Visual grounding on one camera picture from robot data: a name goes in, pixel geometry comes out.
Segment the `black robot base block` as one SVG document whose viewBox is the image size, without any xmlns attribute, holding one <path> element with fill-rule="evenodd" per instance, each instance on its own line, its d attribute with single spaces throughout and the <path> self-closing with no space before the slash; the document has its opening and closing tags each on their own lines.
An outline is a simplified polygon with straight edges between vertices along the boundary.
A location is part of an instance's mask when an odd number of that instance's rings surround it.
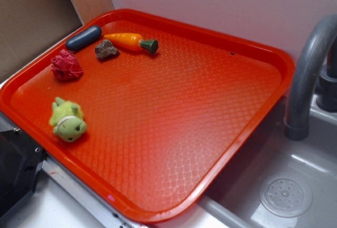
<svg viewBox="0 0 337 228">
<path fill-rule="evenodd" d="M 45 151 L 20 128 L 1 132 L 1 220 L 30 198 Z"/>
</svg>

